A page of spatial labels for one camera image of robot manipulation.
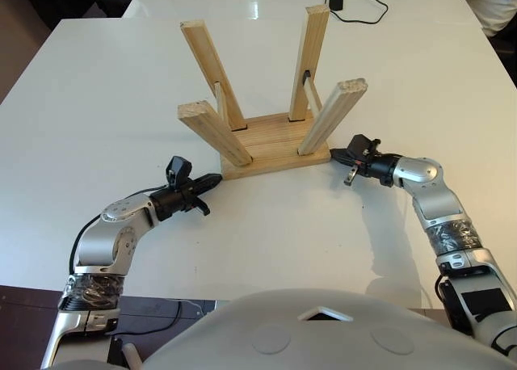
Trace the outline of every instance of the person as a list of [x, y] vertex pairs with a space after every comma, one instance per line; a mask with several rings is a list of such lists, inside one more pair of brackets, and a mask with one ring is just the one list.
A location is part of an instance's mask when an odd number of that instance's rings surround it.
[[517, 0], [466, 0], [486, 36], [495, 36], [517, 13]]

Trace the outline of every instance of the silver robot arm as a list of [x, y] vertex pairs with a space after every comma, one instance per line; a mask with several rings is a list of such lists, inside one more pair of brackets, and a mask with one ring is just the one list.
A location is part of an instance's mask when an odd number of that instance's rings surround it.
[[429, 158], [404, 158], [376, 150], [379, 140], [354, 136], [332, 157], [382, 185], [413, 197], [413, 207], [436, 254], [436, 289], [452, 328], [517, 361], [517, 298], [490, 251], [481, 244], [461, 202], [443, 180], [442, 166]]
[[190, 162], [174, 157], [166, 168], [166, 187], [150, 196], [141, 193], [110, 204], [98, 223], [84, 233], [78, 243], [74, 272], [58, 305], [42, 368], [55, 364], [58, 354], [74, 357], [60, 353], [70, 350], [64, 344], [67, 338], [102, 337], [117, 327], [124, 278], [138, 241], [148, 231], [177, 211], [198, 208], [204, 215], [210, 213], [197, 196], [214, 188], [222, 177], [206, 174], [191, 180], [190, 171]]

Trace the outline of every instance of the upside-down wooden stool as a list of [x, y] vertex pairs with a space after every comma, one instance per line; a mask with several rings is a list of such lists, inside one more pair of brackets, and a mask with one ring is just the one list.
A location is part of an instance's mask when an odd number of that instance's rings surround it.
[[180, 105], [178, 118], [221, 154], [224, 179], [328, 162], [326, 139], [368, 88], [362, 78], [339, 82], [322, 105], [314, 75], [330, 11], [324, 5], [306, 11], [289, 113], [249, 119], [242, 116], [204, 21], [181, 23], [216, 97], [217, 112], [199, 101]]

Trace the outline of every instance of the white table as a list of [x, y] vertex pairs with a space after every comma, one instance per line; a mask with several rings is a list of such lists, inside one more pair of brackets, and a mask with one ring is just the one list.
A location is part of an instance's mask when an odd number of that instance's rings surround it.
[[[481, 27], [465, 0], [381, 0], [385, 23], [450, 23]], [[124, 17], [161, 19], [300, 19], [304, 6], [323, 0], [132, 0]], [[373, 0], [344, 0], [345, 19], [373, 21], [384, 8]]]
[[[301, 22], [207, 25], [245, 116], [286, 111]], [[517, 288], [515, 88], [477, 27], [406, 30], [409, 43], [392, 37], [395, 23], [329, 24], [320, 95], [343, 79], [369, 84], [330, 147], [362, 132], [382, 151], [439, 160]], [[163, 183], [172, 155], [192, 161], [193, 176], [219, 171], [216, 151], [176, 119], [178, 104], [198, 99], [214, 104], [179, 19], [61, 22], [0, 107], [0, 284], [62, 288], [77, 231]], [[439, 305], [409, 196], [359, 177], [345, 187], [346, 172], [330, 162], [223, 182], [204, 196], [210, 216], [179, 213], [141, 240], [125, 293], [233, 299], [317, 287]]]

